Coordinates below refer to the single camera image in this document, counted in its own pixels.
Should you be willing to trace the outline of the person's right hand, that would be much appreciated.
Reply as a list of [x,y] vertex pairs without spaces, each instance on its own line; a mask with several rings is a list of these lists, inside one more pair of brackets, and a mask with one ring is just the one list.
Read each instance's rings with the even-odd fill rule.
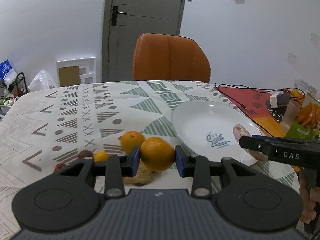
[[305,224],[309,224],[317,216],[315,211],[316,204],[319,200],[319,187],[313,187],[310,190],[307,188],[306,178],[303,171],[299,172],[299,194],[303,200],[303,213],[300,217],[300,221]]

